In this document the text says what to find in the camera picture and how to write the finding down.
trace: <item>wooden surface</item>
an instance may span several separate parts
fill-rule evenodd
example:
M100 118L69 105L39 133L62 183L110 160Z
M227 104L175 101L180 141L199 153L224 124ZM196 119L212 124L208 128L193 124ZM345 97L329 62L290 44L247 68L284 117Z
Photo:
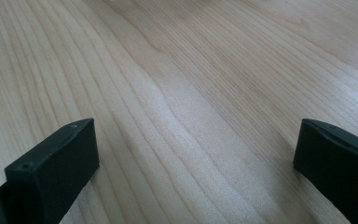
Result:
M0 185L89 117L62 223L346 223L292 160L303 118L358 135L358 1L0 0Z

